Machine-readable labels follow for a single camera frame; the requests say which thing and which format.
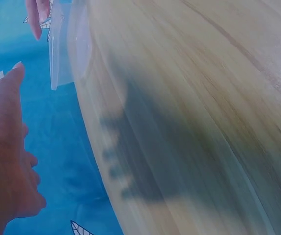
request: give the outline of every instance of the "light wood grain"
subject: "light wood grain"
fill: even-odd
[[[281,235],[281,1],[91,0],[76,90],[125,235]]]

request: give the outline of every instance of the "leaf print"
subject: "leaf print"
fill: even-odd
[[[93,235],[91,232],[84,229],[79,224],[77,224],[73,221],[71,221],[71,226],[72,226],[74,235]]]
[[[23,21],[23,23],[27,23],[27,22],[29,22],[29,16],[27,16]]]

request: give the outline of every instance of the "blue tablecloth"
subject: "blue tablecloth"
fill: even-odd
[[[80,227],[95,235],[120,235],[91,150],[73,84],[51,91],[48,29],[37,42],[24,0],[0,0],[0,71],[25,65],[21,86],[23,122],[30,128],[26,149],[39,158],[39,191],[47,207],[34,218],[16,219],[6,235],[72,235]]]

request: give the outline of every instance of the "finger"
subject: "finger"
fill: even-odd
[[[24,74],[24,66],[21,62],[18,62],[14,65],[13,69],[0,80],[0,102],[4,103],[4,100],[19,99],[19,86],[24,78]]]
[[[11,87],[16,91],[19,90],[19,87],[22,83],[22,80],[25,75],[25,67],[22,62],[16,63],[13,68],[0,80],[0,84],[4,86]]]
[[[37,40],[41,37],[41,28],[39,24],[39,13],[36,0],[25,0],[29,16],[31,31]]]
[[[29,134],[29,128],[27,127],[26,124],[22,124],[22,133],[23,133],[23,138],[25,138]]]
[[[38,158],[34,156],[30,152],[26,152],[26,158],[28,158],[28,162],[30,162],[31,167],[35,167],[38,165]]]
[[[46,207],[47,201],[46,201],[45,197],[41,193],[38,193],[38,194],[39,194],[39,201],[40,201],[41,208]]]
[[[40,23],[42,23],[49,16],[50,2],[49,2],[49,0],[36,0],[36,2],[37,2],[37,7],[38,7]]]
[[[40,175],[37,172],[35,172],[34,170],[32,170],[32,173],[33,173],[33,177],[35,179],[36,184],[39,185],[41,182]]]

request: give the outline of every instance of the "white leaf pattern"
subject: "white leaf pattern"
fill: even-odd
[[[71,221],[71,226],[72,226],[74,235],[93,235],[91,232],[84,229],[79,224],[77,224],[73,221]]]

